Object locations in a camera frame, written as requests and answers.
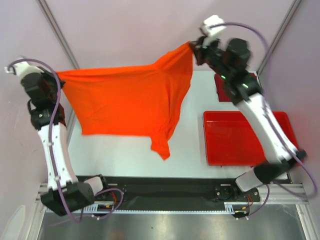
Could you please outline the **orange t shirt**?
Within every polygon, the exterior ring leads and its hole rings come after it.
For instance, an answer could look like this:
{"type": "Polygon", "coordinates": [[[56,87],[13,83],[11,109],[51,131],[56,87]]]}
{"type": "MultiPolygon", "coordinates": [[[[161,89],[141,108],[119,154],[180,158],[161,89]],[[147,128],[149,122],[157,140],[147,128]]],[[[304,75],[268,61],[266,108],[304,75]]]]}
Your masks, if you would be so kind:
{"type": "Polygon", "coordinates": [[[148,137],[163,160],[192,76],[188,43],[152,64],[58,72],[83,135],[148,137]]]}

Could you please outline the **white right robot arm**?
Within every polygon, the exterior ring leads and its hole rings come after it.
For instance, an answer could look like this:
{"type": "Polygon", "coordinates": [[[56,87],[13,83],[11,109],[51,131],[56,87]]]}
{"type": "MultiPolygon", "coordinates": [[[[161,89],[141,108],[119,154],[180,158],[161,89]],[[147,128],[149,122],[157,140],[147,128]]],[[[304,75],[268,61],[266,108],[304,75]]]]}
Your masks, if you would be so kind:
{"type": "Polygon", "coordinates": [[[199,37],[189,43],[196,64],[208,65],[224,82],[224,92],[248,121],[262,146],[265,161],[238,176],[230,188],[231,196],[242,201],[249,190],[267,185],[301,164],[307,153],[286,136],[264,97],[263,89],[248,70],[251,51],[246,40],[232,38],[225,49],[214,39],[205,45],[199,37]]]}

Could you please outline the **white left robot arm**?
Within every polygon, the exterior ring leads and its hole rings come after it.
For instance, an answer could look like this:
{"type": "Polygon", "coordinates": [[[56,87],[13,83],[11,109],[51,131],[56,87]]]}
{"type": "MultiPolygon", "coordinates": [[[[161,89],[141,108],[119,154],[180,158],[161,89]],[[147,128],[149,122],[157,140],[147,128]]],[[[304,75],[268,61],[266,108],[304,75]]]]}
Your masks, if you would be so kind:
{"type": "Polygon", "coordinates": [[[92,205],[95,197],[107,199],[110,187],[101,174],[81,182],[72,168],[65,112],[57,101],[58,88],[64,82],[56,82],[52,73],[36,66],[26,67],[19,76],[30,98],[30,121],[41,140],[47,165],[47,192],[40,196],[42,204],[58,216],[65,216],[92,205]]]}

